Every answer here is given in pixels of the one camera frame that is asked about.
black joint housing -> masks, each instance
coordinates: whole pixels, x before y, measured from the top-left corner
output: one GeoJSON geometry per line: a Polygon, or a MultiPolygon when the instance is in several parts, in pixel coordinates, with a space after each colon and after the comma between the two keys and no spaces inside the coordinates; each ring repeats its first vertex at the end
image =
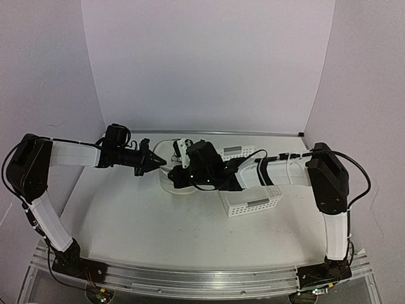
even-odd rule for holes
{"type": "Polygon", "coordinates": [[[48,188],[52,141],[26,134],[7,166],[6,177],[27,203],[40,198],[48,188]]]}
{"type": "MultiPolygon", "coordinates": [[[[315,144],[314,151],[330,151],[323,142],[315,144]]],[[[319,211],[337,215],[347,211],[349,173],[333,154],[314,154],[307,162],[316,206],[319,211]]]]}

white table surface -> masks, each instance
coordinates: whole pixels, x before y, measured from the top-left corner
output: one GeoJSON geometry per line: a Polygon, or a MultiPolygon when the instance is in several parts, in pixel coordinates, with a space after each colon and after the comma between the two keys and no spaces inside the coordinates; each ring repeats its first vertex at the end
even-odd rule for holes
{"type": "MultiPolygon", "coordinates": [[[[302,151],[299,137],[132,134],[151,139],[205,139],[216,147],[254,145],[269,155],[302,151]]],[[[164,269],[235,270],[321,263],[323,217],[310,187],[283,186],[276,208],[228,218],[219,194],[170,194],[158,171],[134,177],[132,168],[86,168],[62,214],[82,256],[164,269]]]]}

